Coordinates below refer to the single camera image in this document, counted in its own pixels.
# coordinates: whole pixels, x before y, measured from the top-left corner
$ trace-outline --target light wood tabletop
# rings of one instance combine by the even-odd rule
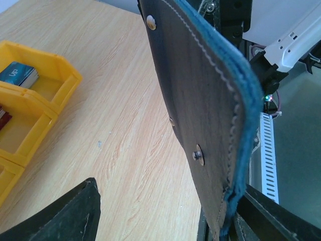
[[[141,16],[92,0],[20,0],[0,15],[1,40],[63,55],[84,79],[0,208],[0,232],[95,177],[96,240],[196,240],[200,203]]]

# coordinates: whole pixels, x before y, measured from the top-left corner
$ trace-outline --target small book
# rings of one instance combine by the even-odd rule
[[[0,106],[0,130],[11,120],[12,116]]]
[[[18,62],[12,62],[0,73],[1,81],[27,89],[29,89],[38,78],[38,72],[34,67]]]

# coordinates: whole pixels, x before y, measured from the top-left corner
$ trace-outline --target black leather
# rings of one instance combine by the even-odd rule
[[[232,192],[244,104],[231,66],[213,52],[186,13],[170,0],[140,0],[150,47],[174,132],[188,158],[207,222],[218,238]],[[193,159],[200,145],[205,165]]]

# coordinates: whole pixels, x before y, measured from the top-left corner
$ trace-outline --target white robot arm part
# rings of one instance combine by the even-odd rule
[[[321,2],[313,6],[287,33],[267,46],[264,57],[278,66],[277,71],[288,72],[296,62],[321,40]]]

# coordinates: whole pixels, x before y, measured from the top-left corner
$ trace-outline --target blue edge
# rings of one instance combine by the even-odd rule
[[[237,203],[245,193],[245,174],[249,165],[253,147],[253,138],[259,124],[259,115],[263,108],[262,89],[250,64],[235,47],[210,26],[185,0],[174,0],[187,15],[192,24],[203,36],[206,44],[228,66],[234,82],[237,85],[245,108],[244,130],[237,152],[237,163],[234,172],[232,188],[224,197],[227,211],[220,236],[228,233],[232,218],[236,212]]]

